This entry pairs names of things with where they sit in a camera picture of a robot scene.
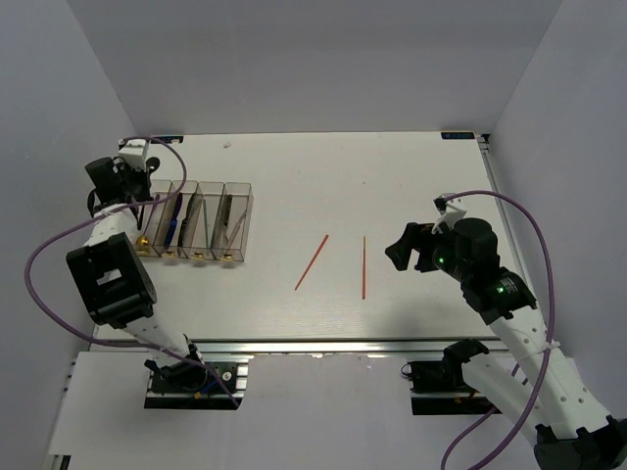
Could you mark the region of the orange chopstick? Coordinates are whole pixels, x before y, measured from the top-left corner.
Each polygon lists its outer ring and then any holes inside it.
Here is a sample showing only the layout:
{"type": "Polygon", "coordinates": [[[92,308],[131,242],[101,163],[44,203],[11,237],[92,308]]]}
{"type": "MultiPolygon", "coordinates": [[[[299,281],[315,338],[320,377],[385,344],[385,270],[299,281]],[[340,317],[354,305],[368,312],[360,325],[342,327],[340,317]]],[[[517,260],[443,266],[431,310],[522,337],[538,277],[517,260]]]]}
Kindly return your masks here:
{"type": "Polygon", "coordinates": [[[362,236],[362,300],[366,300],[367,290],[367,254],[366,254],[366,236],[362,236]]]}
{"type": "Polygon", "coordinates": [[[323,248],[325,247],[327,241],[329,239],[329,234],[325,234],[318,247],[316,248],[315,252],[313,253],[310,261],[308,262],[306,268],[304,269],[303,273],[301,274],[298,282],[296,283],[295,287],[294,287],[294,291],[298,291],[299,288],[301,287],[301,285],[303,284],[304,280],[306,279],[307,275],[309,274],[310,270],[312,269],[314,263],[316,262],[317,258],[319,257],[319,254],[321,253],[321,251],[323,250],[323,248]]]}

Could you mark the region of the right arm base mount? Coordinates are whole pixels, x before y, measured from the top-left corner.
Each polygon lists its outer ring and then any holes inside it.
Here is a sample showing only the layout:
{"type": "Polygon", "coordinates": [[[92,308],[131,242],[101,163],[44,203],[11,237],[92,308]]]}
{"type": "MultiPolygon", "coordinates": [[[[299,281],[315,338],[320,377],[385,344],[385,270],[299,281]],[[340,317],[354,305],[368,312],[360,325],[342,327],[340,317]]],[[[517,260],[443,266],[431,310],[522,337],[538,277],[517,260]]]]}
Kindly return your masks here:
{"type": "Polygon", "coordinates": [[[412,360],[401,367],[410,382],[411,412],[414,416],[483,415],[492,404],[471,388],[461,367],[474,356],[489,354],[477,339],[463,339],[443,350],[439,360],[412,360]]]}

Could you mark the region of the gold spoon purple handle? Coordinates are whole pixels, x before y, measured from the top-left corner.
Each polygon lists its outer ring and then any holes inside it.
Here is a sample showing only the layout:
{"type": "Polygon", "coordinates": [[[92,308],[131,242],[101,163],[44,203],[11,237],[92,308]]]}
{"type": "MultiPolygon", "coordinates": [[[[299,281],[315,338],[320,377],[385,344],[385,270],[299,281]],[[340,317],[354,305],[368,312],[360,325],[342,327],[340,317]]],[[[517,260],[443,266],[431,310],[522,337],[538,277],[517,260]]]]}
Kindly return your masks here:
{"type": "Polygon", "coordinates": [[[156,204],[150,208],[143,231],[136,240],[135,249],[137,254],[140,256],[148,257],[151,255],[151,239],[154,237],[154,232],[156,231],[156,226],[158,224],[157,218],[160,209],[160,205],[158,204],[158,202],[160,200],[161,195],[156,194],[154,196],[154,201],[156,202],[156,204]]]}

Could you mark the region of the blue knife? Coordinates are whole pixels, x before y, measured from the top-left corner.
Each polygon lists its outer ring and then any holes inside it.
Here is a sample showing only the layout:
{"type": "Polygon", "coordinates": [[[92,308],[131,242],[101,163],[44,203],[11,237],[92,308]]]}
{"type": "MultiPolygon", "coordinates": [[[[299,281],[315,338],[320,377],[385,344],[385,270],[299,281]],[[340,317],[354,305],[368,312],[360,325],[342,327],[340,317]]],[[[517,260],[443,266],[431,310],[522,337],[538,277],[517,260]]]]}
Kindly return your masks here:
{"type": "Polygon", "coordinates": [[[174,206],[173,206],[170,218],[169,218],[168,230],[164,238],[163,246],[165,250],[168,250],[169,247],[171,246],[172,238],[177,227],[178,215],[182,206],[182,199],[183,199],[183,195],[179,193],[176,196],[174,206]]]}

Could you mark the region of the silver fork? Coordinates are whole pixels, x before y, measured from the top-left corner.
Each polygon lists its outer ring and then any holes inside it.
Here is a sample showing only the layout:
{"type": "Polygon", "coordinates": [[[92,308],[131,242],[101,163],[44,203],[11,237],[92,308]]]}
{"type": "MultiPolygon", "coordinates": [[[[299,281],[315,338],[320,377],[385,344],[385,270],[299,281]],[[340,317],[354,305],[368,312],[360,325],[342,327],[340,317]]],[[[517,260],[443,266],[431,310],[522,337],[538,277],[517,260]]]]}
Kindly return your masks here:
{"type": "Polygon", "coordinates": [[[244,224],[246,216],[247,216],[247,210],[244,210],[242,212],[242,214],[240,215],[239,219],[237,220],[237,222],[235,223],[235,226],[234,226],[231,234],[227,238],[226,245],[225,245],[225,248],[224,248],[225,252],[229,252],[232,249],[232,247],[233,247],[233,245],[235,243],[235,240],[236,240],[236,238],[237,238],[237,236],[238,236],[238,234],[240,232],[240,229],[242,228],[242,226],[244,224]]]}

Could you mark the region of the black knife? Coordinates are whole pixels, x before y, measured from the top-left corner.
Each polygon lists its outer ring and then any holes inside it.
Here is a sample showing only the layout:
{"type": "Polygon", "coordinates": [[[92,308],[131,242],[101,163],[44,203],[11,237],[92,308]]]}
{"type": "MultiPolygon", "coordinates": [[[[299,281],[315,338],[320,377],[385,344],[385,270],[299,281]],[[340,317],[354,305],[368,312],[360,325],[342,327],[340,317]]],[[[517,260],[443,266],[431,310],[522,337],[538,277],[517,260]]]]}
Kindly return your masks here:
{"type": "Polygon", "coordinates": [[[182,249],[184,247],[185,241],[188,237],[188,233],[192,228],[194,221],[197,219],[198,210],[202,203],[202,197],[198,194],[193,194],[188,202],[185,217],[181,222],[181,227],[179,231],[179,236],[177,240],[177,247],[182,249]]]}

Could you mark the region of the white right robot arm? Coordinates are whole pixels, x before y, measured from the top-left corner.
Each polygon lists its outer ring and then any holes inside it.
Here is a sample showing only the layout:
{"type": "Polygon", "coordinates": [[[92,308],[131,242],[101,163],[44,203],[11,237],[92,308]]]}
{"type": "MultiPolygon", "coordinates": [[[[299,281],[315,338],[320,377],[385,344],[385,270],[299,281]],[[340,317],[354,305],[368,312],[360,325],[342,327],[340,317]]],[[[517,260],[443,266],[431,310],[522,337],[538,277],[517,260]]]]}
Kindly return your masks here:
{"type": "Polygon", "coordinates": [[[407,224],[385,254],[399,271],[412,252],[416,270],[440,270],[459,282],[472,310],[506,345],[524,380],[515,379],[477,339],[443,352],[440,378],[450,388],[471,388],[512,420],[543,469],[615,469],[626,459],[626,422],[583,384],[574,366],[549,339],[537,301],[516,273],[501,265],[498,237],[480,218],[452,225],[407,224]]]}

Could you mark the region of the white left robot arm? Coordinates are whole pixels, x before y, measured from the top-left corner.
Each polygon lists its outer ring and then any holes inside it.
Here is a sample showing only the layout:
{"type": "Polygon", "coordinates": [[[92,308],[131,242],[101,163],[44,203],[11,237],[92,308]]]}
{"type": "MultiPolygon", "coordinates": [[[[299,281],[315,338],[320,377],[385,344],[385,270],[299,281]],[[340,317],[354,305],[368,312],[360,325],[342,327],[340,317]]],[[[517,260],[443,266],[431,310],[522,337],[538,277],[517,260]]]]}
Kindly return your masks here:
{"type": "Polygon", "coordinates": [[[85,244],[66,261],[92,321],[154,346],[147,366],[195,391],[207,379],[207,366],[189,338],[168,327],[155,311],[156,288],[139,259],[134,243],[147,226],[144,211],[126,204],[155,202],[151,175],[156,157],[133,166],[123,157],[98,159],[85,167],[94,188],[87,208],[95,221],[85,244]]]}

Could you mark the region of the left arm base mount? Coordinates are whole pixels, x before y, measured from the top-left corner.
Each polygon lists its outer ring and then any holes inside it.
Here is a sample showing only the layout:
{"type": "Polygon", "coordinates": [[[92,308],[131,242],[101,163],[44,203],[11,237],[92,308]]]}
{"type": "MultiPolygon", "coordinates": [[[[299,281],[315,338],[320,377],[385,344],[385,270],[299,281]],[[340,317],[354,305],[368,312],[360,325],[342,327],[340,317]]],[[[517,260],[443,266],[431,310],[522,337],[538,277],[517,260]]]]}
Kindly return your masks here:
{"type": "Polygon", "coordinates": [[[184,383],[165,379],[151,371],[144,399],[146,409],[160,410],[235,410],[246,389],[248,364],[237,361],[206,361],[233,395],[234,403],[214,376],[205,369],[183,373],[184,383]]]}

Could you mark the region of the black handled fork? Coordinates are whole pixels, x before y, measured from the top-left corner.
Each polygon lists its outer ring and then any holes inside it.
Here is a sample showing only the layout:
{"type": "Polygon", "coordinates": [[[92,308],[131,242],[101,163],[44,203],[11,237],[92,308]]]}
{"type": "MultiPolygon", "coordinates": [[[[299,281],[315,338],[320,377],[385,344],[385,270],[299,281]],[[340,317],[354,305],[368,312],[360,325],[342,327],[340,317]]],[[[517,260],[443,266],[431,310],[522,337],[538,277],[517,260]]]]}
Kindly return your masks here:
{"type": "Polygon", "coordinates": [[[226,230],[229,225],[232,201],[233,201],[233,196],[231,194],[227,194],[225,196],[225,200],[223,204],[222,219],[221,219],[222,228],[224,230],[226,230]]]}

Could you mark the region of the black spoon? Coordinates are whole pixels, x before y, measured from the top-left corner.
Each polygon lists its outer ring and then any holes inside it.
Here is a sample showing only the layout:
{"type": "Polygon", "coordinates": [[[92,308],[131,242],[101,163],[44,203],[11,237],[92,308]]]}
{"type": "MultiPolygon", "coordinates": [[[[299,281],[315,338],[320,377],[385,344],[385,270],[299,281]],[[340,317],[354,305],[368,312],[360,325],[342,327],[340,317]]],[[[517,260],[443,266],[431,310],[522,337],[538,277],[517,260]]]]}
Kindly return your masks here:
{"type": "Polygon", "coordinates": [[[151,196],[151,175],[159,169],[161,161],[157,157],[150,157],[146,160],[145,165],[145,170],[140,174],[140,191],[138,193],[138,196],[136,197],[136,201],[138,203],[147,204],[141,207],[138,218],[137,228],[142,230],[148,227],[148,217],[145,212],[150,209],[149,203],[154,200],[154,198],[151,196]]]}

